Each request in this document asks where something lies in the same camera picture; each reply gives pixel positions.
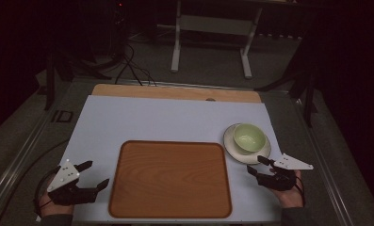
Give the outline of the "white metal table frame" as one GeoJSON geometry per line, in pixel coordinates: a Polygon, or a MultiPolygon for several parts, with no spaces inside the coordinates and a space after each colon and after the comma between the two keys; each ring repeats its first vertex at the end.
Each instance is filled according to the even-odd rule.
{"type": "Polygon", "coordinates": [[[171,72],[177,73],[179,71],[179,62],[181,55],[181,32],[183,30],[198,31],[246,37],[247,42],[245,46],[239,50],[239,54],[245,78],[252,79],[253,75],[248,54],[251,49],[255,31],[259,24],[262,10],[262,8],[258,8],[253,14],[253,19],[250,21],[205,17],[183,14],[182,0],[177,0],[175,18],[175,43],[171,59],[171,72]]]}

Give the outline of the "aluminium rail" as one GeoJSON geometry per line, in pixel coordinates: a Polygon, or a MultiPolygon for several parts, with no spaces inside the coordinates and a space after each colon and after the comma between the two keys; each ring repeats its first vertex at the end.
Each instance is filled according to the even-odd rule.
{"type": "Polygon", "coordinates": [[[295,111],[298,114],[298,118],[300,119],[301,124],[304,127],[304,130],[309,137],[310,143],[314,148],[314,155],[317,161],[317,170],[321,176],[323,184],[327,190],[328,196],[330,201],[333,205],[333,210],[336,213],[340,226],[354,226],[350,213],[347,210],[347,207],[341,197],[340,190],[332,176],[332,173],[329,169],[328,164],[324,158],[322,150],[318,144],[316,133],[312,128],[310,128],[305,119],[303,118],[303,103],[300,99],[293,99],[291,101],[292,105],[295,108],[295,111]]]}
{"type": "Polygon", "coordinates": [[[22,105],[0,126],[0,205],[55,111],[22,105]]]}

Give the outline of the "black rectangular bracket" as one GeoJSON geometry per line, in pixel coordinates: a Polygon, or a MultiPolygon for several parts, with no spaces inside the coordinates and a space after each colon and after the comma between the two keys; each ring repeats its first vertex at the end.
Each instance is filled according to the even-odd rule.
{"type": "Polygon", "coordinates": [[[68,123],[73,119],[73,112],[67,110],[56,110],[51,122],[68,123]]]}

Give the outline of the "white saucer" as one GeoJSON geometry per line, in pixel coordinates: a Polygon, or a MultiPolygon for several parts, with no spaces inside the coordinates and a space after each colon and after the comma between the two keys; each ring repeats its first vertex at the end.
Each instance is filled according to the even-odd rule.
{"type": "Polygon", "coordinates": [[[257,160],[257,157],[259,155],[264,157],[270,156],[271,145],[268,138],[266,138],[265,146],[261,151],[256,153],[244,154],[243,150],[234,141],[234,130],[236,129],[236,127],[237,124],[231,125],[225,130],[223,135],[223,145],[229,155],[231,155],[235,160],[248,165],[259,164],[259,161],[257,160]]]}

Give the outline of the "brown wooden tray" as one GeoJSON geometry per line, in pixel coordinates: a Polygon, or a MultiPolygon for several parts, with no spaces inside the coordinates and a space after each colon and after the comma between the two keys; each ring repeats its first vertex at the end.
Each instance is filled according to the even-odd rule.
{"type": "Polygon", "coordinates": [[[233,210],[218,143],[123,143],[109,214],[114,218],[227,218],[233,210]]]}

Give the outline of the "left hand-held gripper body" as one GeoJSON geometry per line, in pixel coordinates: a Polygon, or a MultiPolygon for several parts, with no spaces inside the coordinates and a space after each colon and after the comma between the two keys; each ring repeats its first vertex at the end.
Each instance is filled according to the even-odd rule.
{"type": "Polygon", "coordinates": [[[59,167],[54,179],[46,191],[51,201],[59,205],[76,205],[95,202],[97,191],[95,188],[79,188],[80,172],[75,165],[67,160],[59,167]]]}

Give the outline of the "black metal stand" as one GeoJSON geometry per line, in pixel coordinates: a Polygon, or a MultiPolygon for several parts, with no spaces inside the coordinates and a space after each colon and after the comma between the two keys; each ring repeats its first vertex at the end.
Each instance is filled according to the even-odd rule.
{"type": "Polygon", "coordinates": [[[304,94],[302,115],[308,127],[312,127],[311,114],[314,106],[313,98],[317,76],[316,62],[310,56],[313,40],[313,32],[307,31],[302,36],[301,43],[289,61],[282,77],[268,85],[256,89],[256,91],[270,91],[288,82],[293,82],[287,93],[292,99],[300,99],[304,94]]]}
{"type": "Polygon", "coordinates": [[[73,80],[70,59],[66,52],[52,51],[46,58],[46,102],[45,110],[49,110],[56,99],[56,74],[66,82],[73,80]]]}

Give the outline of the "light green bowl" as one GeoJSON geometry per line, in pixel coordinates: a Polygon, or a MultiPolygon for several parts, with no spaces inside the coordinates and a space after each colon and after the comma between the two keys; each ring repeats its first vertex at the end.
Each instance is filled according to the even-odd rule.
{"type": "Polygon", "coordinates": [[[234,129],[233,140],[241,152],[250,154],[261,151],[265,147],[267,137],[259,127],[240,123],[234,129]]]}

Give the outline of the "white table mat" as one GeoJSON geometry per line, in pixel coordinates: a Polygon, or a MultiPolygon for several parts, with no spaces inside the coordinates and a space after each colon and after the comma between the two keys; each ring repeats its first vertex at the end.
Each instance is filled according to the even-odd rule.
{"type": "MultiPolygon", "coordinates": [[[[123,98],[90,95],[62,157],[74,164],[91,160],[79,185],[95,186],[114,178],[122,144],[127,140],[223,142],[225,130],[248,122],[260,127],[271,144],[270,157],[281,156],[277,138],[263,104],[123,98]]],[[[108,213],[111,189],[92,204],[75,207],[74,219],[98,223],[266,223],[280,219],[274,195],[259,186],[246,166],[226,157],[233,212],[228,218],[113,218],[108,213]]]]}

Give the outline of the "person's left hand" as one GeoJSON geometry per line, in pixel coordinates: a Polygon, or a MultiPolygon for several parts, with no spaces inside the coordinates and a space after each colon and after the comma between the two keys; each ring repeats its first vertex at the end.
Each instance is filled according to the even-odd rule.
{"type": "Polygon", "coordinates": [[[74,210],[73,205],[59,205],[53,203],[47,191],[44,191],[39,199],[39,208],[43,218],[52,215],[72,215],[74,210]]]}

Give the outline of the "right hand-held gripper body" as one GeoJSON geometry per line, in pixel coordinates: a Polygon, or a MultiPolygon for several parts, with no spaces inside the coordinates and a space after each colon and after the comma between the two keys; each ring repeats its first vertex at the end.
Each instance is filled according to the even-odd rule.
{"type": "Polygon", "coordinates": [[[297,181],[294,170],[312,170],[313,165],[285,153],[278,160],[271,160],[270,166],[275,170],[273,175],[258,173],[257,183],[270,189],[286,191],[291,189],[297,181]]]}

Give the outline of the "person's right hand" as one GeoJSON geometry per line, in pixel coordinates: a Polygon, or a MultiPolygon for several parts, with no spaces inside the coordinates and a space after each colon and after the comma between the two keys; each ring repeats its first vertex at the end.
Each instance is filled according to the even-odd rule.
{"type": "Polygon", "coordinates": [[[271,190],[271,192],[277,197],[282,208],[298,208],[305,205],[304,186],[301,180],[301,172],[298,169],[295,169],[294,172],[297,181],[291,189],[286,191],[271,190]]]}

